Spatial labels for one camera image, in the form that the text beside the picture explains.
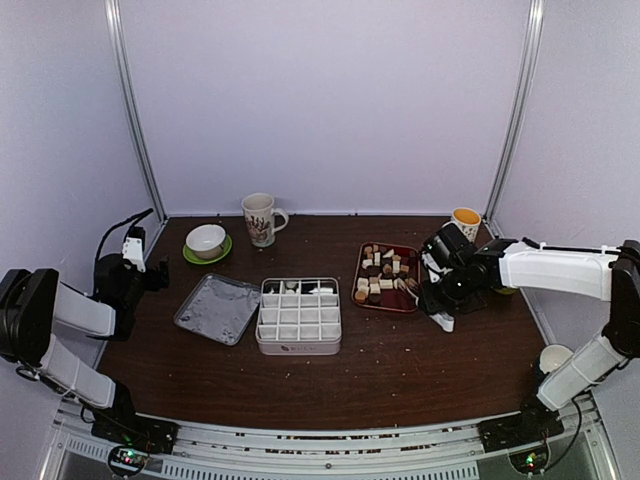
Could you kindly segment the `white handled tongs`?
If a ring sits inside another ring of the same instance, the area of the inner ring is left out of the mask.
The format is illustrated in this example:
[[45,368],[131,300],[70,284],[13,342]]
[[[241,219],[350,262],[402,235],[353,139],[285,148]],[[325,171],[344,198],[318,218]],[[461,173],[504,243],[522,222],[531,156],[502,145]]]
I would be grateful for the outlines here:
[[394,285],[396,289],[408,294],[414,300],[416,307],[438,324],[444,332],[454,331],[454,317],[447,313],[445,307],[419,282],[413,278],[398,278],[394,281]]

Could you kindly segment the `bunny tin lid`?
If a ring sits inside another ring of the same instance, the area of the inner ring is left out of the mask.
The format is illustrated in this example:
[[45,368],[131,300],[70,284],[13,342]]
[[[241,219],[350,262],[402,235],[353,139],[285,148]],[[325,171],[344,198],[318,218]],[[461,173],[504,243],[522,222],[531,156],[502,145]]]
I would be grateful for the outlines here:
[[257,311],[260,288],[216,274],[205,275],[174,315],[176,326],[235,346]]

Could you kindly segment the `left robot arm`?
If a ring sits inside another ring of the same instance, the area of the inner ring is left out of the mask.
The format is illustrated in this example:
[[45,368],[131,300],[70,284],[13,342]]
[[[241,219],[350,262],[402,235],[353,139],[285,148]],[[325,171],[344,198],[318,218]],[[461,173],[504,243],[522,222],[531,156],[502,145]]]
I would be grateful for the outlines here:
[[128,388],[87,365],[54,327],[98,340],[128,340],[143,296],[169,285],[167,261],[147,266],[145,244],[144,228],[133,225],[120,252],[98,255],[90,294],[64,283],[52,268],[11,269],[1,281],[2,358],[16,364],[19,375],[75,397],[123,444],[149,437],[152,426],[136,413]]

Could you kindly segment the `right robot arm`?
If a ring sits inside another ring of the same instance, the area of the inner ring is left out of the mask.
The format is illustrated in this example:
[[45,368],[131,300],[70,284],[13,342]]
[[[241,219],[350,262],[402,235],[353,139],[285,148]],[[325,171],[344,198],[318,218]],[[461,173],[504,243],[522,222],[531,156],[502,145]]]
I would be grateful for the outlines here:
[[495,238],[478,247],[454,224],[431,235],[420,251],[434,274],[420,287],[420,304],[432,319],[469,311],[483,290],[542,289],[596,298],[610,305],[601,332],[548,373],[531,405],[513,419],[519,440],[535,440],[551,413],[639,356],[639,244],[619,247],[549,246],[531,239]]

